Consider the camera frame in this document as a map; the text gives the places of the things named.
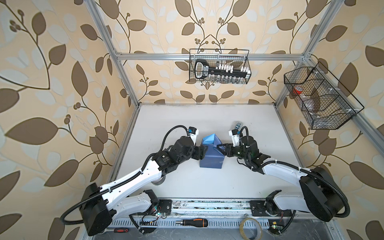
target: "blue gift box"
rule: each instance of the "blue gift box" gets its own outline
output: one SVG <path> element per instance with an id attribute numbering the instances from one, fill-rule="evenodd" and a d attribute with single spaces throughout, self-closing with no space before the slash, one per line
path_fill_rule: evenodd
<path id="1" fill-rule="evenodd" d="M 208 146 L 205 157 L 200 160 L 200 167 L 218 168 L 220 169 L 224 162 L 224 155 L 217 149 L 217 145 L 221 144 L 216 134 L 203 138 L 202 145 Z"/>

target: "floral wallpaper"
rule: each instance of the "floral wallpaper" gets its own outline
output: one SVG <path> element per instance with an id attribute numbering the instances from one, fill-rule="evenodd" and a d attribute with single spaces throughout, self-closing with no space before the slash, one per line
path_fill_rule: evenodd
<path id="1" fill-rule="evenodd" d="M 312 57 L 328 67 L 363 103 L 360 113 L 384 134 L 384 2 L 346 0 Z M 384 239 L 384 157 L 349 121 L 338 130 L 309 130 L 287 96 L 280 111 L 306 167 L 333 176 L 351 206 L 339 221 L 351 240 Z"/>
<path id="2" fill-rule="evenodd" d="M 59 217 L 108 180 L 130 96 L 80 1 L 0 0 L 0 24 L 0 239 L 73 240 Z"/>
<path id="3" fill-rule="evenodd" d="M 292 61 L 250 61 L 248 84 L 220 84 L 189 79 L 181 61 L 128 60 L 126 72 L 142 103 L 256 104 L 273 103 L 283 88 L 283 75 Z"/>
<path id="4" fill-rule="evenodd" d="M 327 0 L 96 0 L 122 53 L 302 53 Z"/>

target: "black and orange screwdriver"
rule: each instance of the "black and orange screwdriver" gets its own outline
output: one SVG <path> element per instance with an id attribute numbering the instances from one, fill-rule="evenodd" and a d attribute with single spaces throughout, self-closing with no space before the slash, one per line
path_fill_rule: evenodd
<path id="1" fill-rule="evenodd" d="M 176 221 L 176 224 L 180 224 L 182 226 L 194 226 L 194 227 L 207 227 L 208 220 L 203 218 L 196 219 L 183 219 L 180 221 Z"/>

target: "black wire mesh basket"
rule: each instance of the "black wire mesh basket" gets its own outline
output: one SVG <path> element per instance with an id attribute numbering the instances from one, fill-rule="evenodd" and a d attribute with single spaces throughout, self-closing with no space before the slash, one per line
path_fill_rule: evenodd
<path id="1" fill-rule="evenodd" d="M 189 81 L 247 84 L 252 73 L 249 50 L 190 49 Z"/>
<path id="2" fill-rule="evenodd" d="M 326 79 L 327 73 L 335 78 L 336 87 Z M 321 62 L 315 67 L 301 67 L 285 73 L 284 85 L 314 130 L 338 129 L 364 109 L 361 102 Z"/>

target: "black rack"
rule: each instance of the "black rack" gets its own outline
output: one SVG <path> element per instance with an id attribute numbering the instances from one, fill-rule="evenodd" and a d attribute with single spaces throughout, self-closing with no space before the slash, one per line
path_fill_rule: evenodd
<path id="1" fill-rule="evenodd" d="M 249 50 L 190 49 L 189 81 L 247 84 L 252 73 Z"/>
<path id="2" fill-rule="evenodd" d="M 324 76 L 326 73 L 337 80 L 338 87 L 328 82 Z M 285 73 L 284 84 L 311 129 L 338 129 L 364 109 L 361 102 L 321 62 L 315 67 L 301 67 Z M 349 104 L 351 100 L 361 107 L 354 108 Z"/>

